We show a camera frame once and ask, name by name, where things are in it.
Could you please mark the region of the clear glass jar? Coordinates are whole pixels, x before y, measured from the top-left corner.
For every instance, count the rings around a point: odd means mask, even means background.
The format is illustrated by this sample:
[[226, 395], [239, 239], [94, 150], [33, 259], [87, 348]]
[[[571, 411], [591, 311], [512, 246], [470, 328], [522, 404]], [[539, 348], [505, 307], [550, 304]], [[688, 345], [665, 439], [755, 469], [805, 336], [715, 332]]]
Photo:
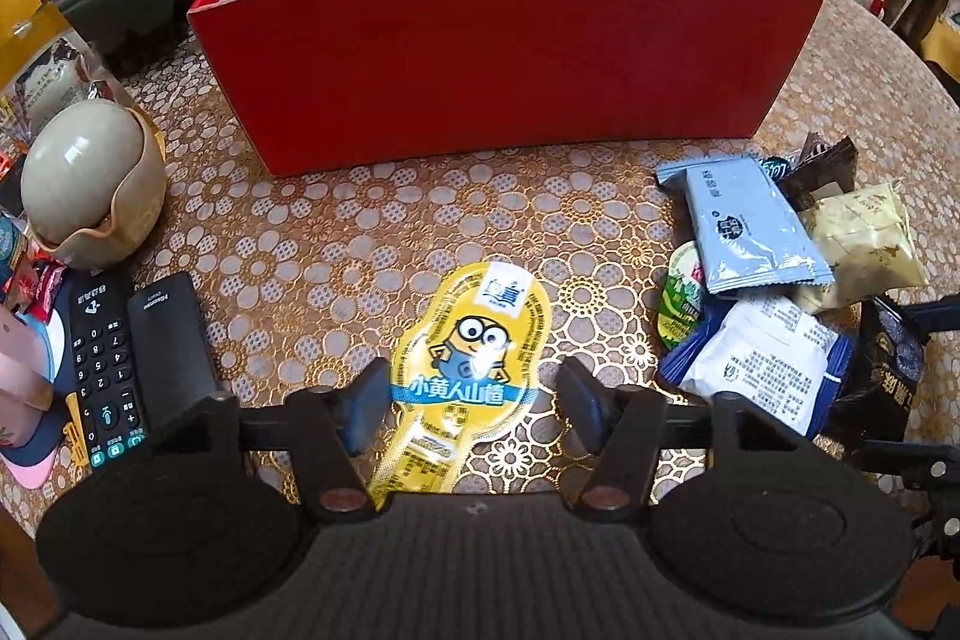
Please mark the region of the clear glass jar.
[[76, 32], [57, 35], [31, 55], [2, 96], [5, 122], [23, 138], [36, 136], [68, 106], [116, 99], [101, 60]]

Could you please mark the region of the yellow minion snack packet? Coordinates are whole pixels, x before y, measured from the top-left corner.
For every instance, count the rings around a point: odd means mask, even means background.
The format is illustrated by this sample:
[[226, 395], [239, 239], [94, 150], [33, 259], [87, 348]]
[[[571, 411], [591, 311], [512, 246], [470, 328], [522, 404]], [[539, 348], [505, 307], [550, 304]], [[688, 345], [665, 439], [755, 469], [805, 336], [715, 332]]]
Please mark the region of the yellow minion snack packet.
[[473, 447], [523, 419], [550, 328], [544, 285], [521, 266], [478, 262], [444, 278], [392, 354], [397, 427], [368, 484], [376, 507], [452, 491]]

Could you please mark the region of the light blue snack packet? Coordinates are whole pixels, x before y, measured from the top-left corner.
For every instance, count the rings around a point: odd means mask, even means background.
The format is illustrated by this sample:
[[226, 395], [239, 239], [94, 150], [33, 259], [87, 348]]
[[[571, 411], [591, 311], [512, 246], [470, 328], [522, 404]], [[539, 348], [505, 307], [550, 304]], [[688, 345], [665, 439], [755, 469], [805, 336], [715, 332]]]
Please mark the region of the light blue snack packet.
[[799, 214], [750, 156], [661, 164], [656, 181], [679, 190], [692, 218], [709, 294], [834, 279]]

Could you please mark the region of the black remote with buttons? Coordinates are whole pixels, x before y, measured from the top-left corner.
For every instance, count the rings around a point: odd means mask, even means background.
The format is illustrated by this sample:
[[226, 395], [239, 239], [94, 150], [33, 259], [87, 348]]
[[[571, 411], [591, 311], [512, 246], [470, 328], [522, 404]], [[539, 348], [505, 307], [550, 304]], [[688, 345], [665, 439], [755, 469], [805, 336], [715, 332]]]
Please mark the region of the black remote with buttons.
[[124, 271], [83, 275], [68, 291], [71, 364], [89, 466], [99, 470], [148, 434], [133, 359]]

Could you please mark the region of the plain black remote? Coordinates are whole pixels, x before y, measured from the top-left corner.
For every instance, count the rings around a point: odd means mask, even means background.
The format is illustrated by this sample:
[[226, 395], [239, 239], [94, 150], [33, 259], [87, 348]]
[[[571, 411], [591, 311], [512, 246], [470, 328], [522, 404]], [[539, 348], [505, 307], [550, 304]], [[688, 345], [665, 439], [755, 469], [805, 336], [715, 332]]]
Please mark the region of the plain black remote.
[[220, 390], [189, 273], [179, 271], [135, 292], [127, 302], [127, 317], [150, 431], [178, 420]]

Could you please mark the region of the pink mug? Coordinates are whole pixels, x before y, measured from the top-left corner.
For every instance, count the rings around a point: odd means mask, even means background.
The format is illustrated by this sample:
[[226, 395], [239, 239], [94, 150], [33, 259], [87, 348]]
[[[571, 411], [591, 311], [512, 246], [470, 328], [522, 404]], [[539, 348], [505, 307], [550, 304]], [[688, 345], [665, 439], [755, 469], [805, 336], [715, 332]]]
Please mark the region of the pink mug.
[[2, 308], [2, 463], [25, 489], [39, 489], [64, 440], [67, 331]]

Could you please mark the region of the pale green snack packet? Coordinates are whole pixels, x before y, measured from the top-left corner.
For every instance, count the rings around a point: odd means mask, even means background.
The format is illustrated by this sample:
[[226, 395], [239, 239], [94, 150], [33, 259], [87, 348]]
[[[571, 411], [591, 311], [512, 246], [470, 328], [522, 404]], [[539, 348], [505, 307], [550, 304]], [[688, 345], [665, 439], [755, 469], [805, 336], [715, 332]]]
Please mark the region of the pale green snack packet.
[[928, 284], [910, 216], [892, 182], [823, 198], [799, 218], [833, 273], [830, 284], [794, 287], [791, 298], [807, 314]]

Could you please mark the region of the black gold snack packet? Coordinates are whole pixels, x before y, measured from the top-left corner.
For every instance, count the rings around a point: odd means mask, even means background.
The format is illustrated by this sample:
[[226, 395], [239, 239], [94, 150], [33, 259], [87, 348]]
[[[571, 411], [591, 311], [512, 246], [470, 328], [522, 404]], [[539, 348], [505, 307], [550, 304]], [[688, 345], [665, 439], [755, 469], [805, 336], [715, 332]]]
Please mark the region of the black gold snack packet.
[[862, 302], [859, 335], [823, 434], [853, 453], [867, 440], [901, 442], [924, 372], [926, 331], [885, 296]]

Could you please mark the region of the beige round ceramic jar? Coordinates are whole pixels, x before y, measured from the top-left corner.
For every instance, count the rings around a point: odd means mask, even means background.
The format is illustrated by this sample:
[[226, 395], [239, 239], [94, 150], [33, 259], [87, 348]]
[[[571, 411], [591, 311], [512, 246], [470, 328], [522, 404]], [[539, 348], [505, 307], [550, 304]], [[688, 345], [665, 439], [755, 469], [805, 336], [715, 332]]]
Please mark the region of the beige round ceramic jar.
[[60, 263], [104, 269], [139, 250], [166, 200], [155, 130], [106, 99], [65, 107], [37, 135], [21, 172], [29, 232]]

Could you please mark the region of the green round snack packet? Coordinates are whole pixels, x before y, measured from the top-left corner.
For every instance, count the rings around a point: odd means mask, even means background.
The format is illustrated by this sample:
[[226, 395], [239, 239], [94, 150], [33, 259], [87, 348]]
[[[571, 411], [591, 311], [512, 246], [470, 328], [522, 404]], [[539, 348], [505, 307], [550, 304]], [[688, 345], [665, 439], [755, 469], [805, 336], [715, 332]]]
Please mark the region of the green round snack packet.
[[658, 305], [656, 328], [667, 349], [679, 346], [697, 328], [703, 314], [704, 292], [697, 244], [685, 242], [670, 255]]

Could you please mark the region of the dark brown snack packet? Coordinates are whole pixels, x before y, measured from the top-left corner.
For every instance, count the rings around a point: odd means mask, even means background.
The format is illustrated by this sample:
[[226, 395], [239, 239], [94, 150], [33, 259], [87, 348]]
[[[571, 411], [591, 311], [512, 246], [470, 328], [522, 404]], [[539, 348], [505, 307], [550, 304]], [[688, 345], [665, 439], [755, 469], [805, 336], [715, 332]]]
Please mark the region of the dark brown snack packet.
[[850, 136], [828, 143], [809, 131], [799, 158], [778, 181], [779, 190], [796, 211], [809, 209], [822, 198], [854, 190], [859, 151]]

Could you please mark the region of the white blue snack packet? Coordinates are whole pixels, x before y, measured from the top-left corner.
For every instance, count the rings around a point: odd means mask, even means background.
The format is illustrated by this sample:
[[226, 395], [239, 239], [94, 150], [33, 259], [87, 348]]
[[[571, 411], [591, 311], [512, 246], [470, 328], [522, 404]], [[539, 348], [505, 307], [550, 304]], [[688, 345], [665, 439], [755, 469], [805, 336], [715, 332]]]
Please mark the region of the white blue snack packet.
[[827, 424], [854, 349], [854, 338], [782, 296], [709, 298], [692, 333], [659, 362], [659, 375], [703, 399], [737, 393], [812, 438]]

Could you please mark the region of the red cardboard box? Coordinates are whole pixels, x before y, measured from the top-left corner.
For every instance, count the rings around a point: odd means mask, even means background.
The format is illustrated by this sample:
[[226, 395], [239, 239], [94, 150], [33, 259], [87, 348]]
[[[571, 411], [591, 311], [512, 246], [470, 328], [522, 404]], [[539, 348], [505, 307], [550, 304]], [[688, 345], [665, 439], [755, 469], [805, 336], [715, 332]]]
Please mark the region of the red cardboard box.
[[747, 138], [822, 0], [195, 0], [278, 177], [560, 143]]

